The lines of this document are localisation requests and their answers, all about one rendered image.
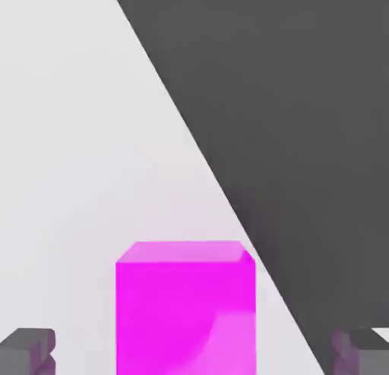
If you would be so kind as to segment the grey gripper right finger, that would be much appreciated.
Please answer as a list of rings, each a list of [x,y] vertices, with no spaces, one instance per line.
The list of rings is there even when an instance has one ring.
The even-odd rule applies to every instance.
[[[337,329],[333,375],[389,375],[389,342],[373,329]]]

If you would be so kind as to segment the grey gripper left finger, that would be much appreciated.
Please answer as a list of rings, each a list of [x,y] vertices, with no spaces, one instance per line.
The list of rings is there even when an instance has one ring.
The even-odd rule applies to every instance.
[[[55,375],[55,331],[17,328],[0,342],[0,375]]]

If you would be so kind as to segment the small magenta cube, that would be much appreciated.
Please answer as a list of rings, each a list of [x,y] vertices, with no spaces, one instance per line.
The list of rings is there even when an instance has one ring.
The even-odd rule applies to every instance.
[[[139,241],[115,265],[116,375],[256,375],[255,261],[238,241]]]

